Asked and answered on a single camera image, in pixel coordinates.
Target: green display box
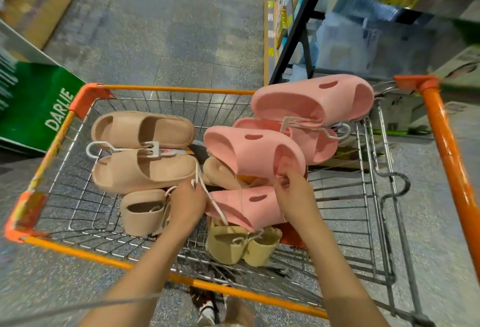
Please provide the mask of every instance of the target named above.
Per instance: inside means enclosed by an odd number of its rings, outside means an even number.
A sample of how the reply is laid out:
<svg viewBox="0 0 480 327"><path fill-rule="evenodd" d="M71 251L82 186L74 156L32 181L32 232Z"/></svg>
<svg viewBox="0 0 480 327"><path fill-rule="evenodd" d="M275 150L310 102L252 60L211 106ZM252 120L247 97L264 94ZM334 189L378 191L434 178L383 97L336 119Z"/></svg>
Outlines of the green display box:
<svg viewBox="0 0 480 327"><path fill-rule="evenodd" d="M45 153L63 123L68 107L85 84L63 67L18 62L16 85L0 111L0 147L16 152Z"/></svg>

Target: hand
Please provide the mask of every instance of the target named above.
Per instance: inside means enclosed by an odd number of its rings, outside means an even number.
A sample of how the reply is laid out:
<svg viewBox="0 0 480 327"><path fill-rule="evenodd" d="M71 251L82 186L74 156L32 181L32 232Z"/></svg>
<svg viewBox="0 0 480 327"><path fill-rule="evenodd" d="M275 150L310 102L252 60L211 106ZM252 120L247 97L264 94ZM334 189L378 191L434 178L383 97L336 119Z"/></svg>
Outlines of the hand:
<svg viewBox="0 0 480 327"><path fill-rule="evenodd" d="M292 168L286 170L286 177L290 182L288 189L285 189L278 180L273 186L276 199L287 221L297 231L312 221L322 221L310 183Z"/></svg>
<svg viewBox="0 0 480 327"><path fill-rule="evenodd" d="M185 180L172 192L170 202L169 225L190 234L205 212L207 194L200 183L193 189L191 180Z"/></svg>

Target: gray tile floor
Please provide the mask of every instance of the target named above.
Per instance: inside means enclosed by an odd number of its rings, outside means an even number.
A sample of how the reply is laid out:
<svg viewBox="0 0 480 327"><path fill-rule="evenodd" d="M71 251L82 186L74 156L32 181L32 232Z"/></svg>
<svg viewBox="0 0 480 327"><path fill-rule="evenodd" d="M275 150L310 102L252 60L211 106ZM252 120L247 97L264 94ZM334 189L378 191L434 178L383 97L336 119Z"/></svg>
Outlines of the gray tile floor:
<svg viewBox="0 0 480 327"><path fill-rule="evenodd" d="M86 81L255 89L262 80L261 1L74 0L45 51ZM452 124L476 190L479 122L480 110L474 109ZM399 144L392 152L396 169L412 179L401 204L425 313L438 326L480 325L480 289L435 144ZM0 158L1 224L38 164L38 159ZM345 181L339 175L321 179L318 185ZM389 218L392 212L387 209ZM393 247L398 252L399 246ZM91 300L122 273L0 238L0 315L22 314L33 305L47 308ZM405 275L400 273L398 279L395 297L409 310ZM375 287L369 290L382 296ZM258 305L257 310L268 325L325 325L276 307ZM31 325L70 326L80 316ZM191 325L193 320L189 297L168 289L152 325ZM392 325L405 324L392 319Z"/></svg>

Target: person's right arm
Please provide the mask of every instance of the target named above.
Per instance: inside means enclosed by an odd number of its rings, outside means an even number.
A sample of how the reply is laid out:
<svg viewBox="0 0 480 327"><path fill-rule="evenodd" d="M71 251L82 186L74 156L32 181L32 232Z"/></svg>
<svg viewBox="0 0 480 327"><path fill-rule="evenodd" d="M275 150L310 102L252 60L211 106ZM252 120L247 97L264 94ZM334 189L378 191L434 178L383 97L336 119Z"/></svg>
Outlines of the person's right arm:
<svg viewBox="0 0 480 327"><path fill-rule="evenodd" d="M325 309L333 327L384 327L387 320L363 288L320 215L312 186L296 171L290 185L277 182L275 192L287 221L305 242L318 276Z"/></svg>

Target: forearm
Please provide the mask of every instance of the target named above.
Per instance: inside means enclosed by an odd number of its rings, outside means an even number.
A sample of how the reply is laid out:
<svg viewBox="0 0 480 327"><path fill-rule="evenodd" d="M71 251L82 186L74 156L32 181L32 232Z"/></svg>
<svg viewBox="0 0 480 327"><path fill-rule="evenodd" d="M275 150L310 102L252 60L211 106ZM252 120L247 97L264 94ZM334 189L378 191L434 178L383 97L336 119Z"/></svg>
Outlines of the forearm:
<svg viewBox="0 0 480 327"><path fill-rule="evenodd" d="M110 289L105 300L139 298L160 292L187 237L186 232L167 226L150 250ZM157 298L93 309L80 327L148 326L156 302Z"/></svg>
<svg viewBox="0 0 480 327"><path fill-rule="evenodd" d="M299 234L313 260L332 326L388 326L342 255L333 232L321 215L309 217L309 226L299 227Z"/></svg>

